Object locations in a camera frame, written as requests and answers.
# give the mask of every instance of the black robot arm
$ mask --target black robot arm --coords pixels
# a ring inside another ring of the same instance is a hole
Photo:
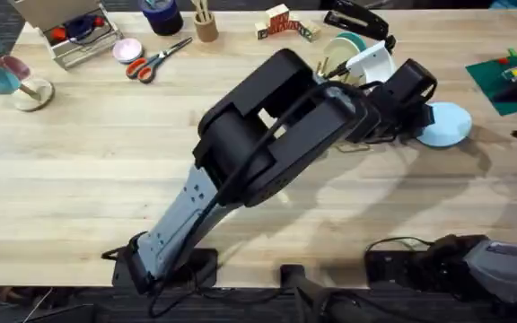
[[[289,49],[276,52],[203,116],[187,182],[153,229],[118,249],[118,262],[140,293],[151,291],[229,212],[269,199],[337,140],[380,142],[431,124],[422,93],[435,84],[408,60],[366,95],[320,78]],[[276,120],[273,127],[261,110]]]

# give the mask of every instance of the stapler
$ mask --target stapler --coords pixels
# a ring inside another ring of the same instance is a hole
[[[385,48],[392,53],[396,45],[394,36],[389,35],[389,24],[370,10],[349,0],[336,0],[324,23],[346,31],[386,42]]]

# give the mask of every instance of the wooden table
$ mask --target wooden table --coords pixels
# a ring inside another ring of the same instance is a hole
[[[201,243],[221,252],[221,286],[275,286],[284,263],[327,285],[364,284],[374,240],[485,233],[517,242],[517,114],[498,116],[465,65],[517,49],[517,11],[383,11],[408,57],[439,79],[435,100],[472,114],[471,140],[444,151],[383,144],[331,149],[266,203],[241,209]],[[321,22],[324,13],[300,13]],[[151,54],[194,36],[191,14],[169,38],[140,13],[114,13]],[[8,109],[0,97],[0,284],[110,285],[102,251],[150,229],[173,201],[204,112],[267,57],[289,47],[315,65],[339,32],[322,25],[310,44],[292,31],[256,41],[263,13],[216,13],[219,40],[198,40],[166,62],[154,84],[131,82],[109,53],[65,72],[25,27],[13,53],[51,80],[44,110]]]

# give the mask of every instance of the toy block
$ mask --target toy block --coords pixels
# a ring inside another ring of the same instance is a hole
[[[320,36],[320,27],[312,21],[300,21],[298,32],[309,42],[313,42]]]
[[[278,24],[286,25],[288,22],[290,11],[284,4],[279,4],[276,7],[267,10],[268,21],[271,26]]]
[[[255,23],[255,34],[257,35],[257,39],[265,39],[268,37],[268,27],[264,22]]]
[[[298,31],[298,26],[300,24],[300,19],[298,18],[298,14],[290,13],[288,16],[288,22],[286,23],[286,28],[288,30]]]
[[[286,30],[286,23],[276,23],[276,24],[270,24],[268,26],[269,35],[276,34],[278,32],[285,31],[285,30]]]

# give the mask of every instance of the green cutting mat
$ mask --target green cutting mat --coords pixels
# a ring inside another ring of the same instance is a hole
[[[508,64],[500,64],[498,60],[491,60],[480,64],[466,66],[466,70],[478,84],[482,92],[488,97],[500,116],[517,112],[517,102],[496,103],[491,98],[504,90],[510,81],[502,77],[502,72],[517,66],[517,57],[508,57]]]

